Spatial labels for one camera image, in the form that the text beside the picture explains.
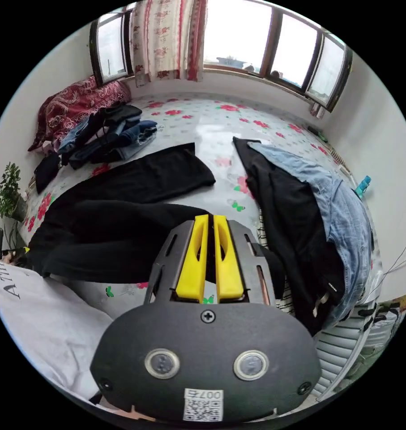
curtain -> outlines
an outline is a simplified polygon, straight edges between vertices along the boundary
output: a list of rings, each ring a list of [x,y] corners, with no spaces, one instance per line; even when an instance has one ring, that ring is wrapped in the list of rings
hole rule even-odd
[[[131,58],[140,87],[164,79],[201,81],[207,0],[143,0],[131,19]]]

window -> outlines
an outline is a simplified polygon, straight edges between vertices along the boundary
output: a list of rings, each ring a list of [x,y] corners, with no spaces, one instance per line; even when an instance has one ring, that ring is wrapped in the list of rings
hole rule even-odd
[[[251,1],[209,0],[204,63],[239,69],[252,65],[258,73],[270,21],[270,6]]]
[[[106,13],[91,24],[90,55],[98,86],[133,75],[130,52],[124,49],[130,35],[130,6]]]
[[[133,76],[133,5],[91,24],[97,85]],[[259,76],[332,112],[346,85],[352,50],[310,19],[264,0],[208,0],[204,66]]]
[[[277,70],[281,79],[301,88],[312,61],[317,36],[314,28],[284,15],[270,72]]]
[[[269,79],[332,111],[352,50],[319,24],[263,0],[208,0],[206,68]]]

plant pot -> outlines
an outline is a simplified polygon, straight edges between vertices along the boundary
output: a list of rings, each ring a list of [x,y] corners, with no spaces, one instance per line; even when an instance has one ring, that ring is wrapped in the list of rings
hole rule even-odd
[[[20,223],[24,221],[25,215],[27,214],[28,205],[24,201],[21,195],[19,195],[18,200],[16,202],[15,209],[13,210],[10,218],[19,221]]]

floral bedsheet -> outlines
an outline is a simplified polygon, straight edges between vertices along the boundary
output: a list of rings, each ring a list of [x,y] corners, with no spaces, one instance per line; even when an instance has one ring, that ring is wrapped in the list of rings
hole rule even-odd
[[[233,136],[260,139],[309,158],[338,175],[337,162],[306,125],[287,112],[233,97],[181,93],[146,96],[132,101],[142,111],[142,120],[158,123],[156,139],[134,159],[161,149],[195,142],[196,156],[213,172],[211,190],[197,190],[171,200],[172,203],[201,207],[225,215],[247,226],[257,237],[258,207],[246,186],[246,173],[232,144]],[[121,163],[88,164],[74,171],[63,167],[43,194],[29,198],[29,210],[20,228],[26,243],[43,221],[50,204],[77,183],[103,174]],[[140,305],[147,284],[94,284],[72,282],[72,288],[90,305],[105,310],[113,318]],[[216,303],[216,288],[206,284],[205,300]]]

wire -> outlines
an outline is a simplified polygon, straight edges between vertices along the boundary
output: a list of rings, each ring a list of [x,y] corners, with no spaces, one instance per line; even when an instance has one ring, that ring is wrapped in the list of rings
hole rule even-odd
[[[391,271],[398,269],[402,264],[404,264],[406,260],[402,261],[401,263],[398,263]]]
[[[384,273],[384,277],[382,278],[382,280],[377,284],[377,286],[376,287],[374,287],[373,288],[373,290],[371,290],[368,294],[367,294],[367,297],[365,298],[365,300],[367,300],[369,297],[370,297],[370,294],[373,292],[373,291],[375,291],[375,290],[377,290],[379,287],[380,287],[380,284],[383,282],[383,280],[385,279],[385,277],[386,277],[386,275],[393,269],[393,267],[395,266],[395,264],[397,263],[397,261],[400,259],[400,257],[404,254],[404,252],[406,251],[406,246],[405,246],[405,248],[403,249],[403,252],[398,256],[398,258],[395,260],[395,262],[394,262],[394,264],[391,266],[391,268],[387,271],[387,272],[385,272]]]

